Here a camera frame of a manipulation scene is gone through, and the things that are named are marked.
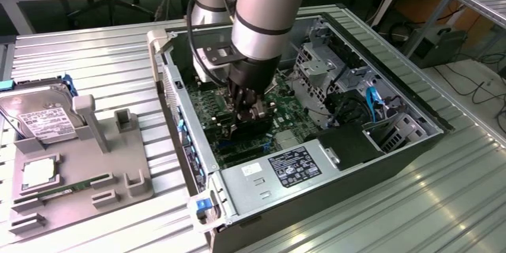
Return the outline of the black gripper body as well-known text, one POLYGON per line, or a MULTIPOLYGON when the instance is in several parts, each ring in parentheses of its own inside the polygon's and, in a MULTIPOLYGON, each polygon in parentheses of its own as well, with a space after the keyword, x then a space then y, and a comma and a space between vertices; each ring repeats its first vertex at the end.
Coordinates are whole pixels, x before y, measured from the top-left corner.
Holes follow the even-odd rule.
POLYGON ((254 91, 256 95, 264 94, 271 84, 278 64, 282 56, 268 60, 254 60, 246 58, 230 65, 228 89, 231 95, 238 95, 239 91, 254 91))

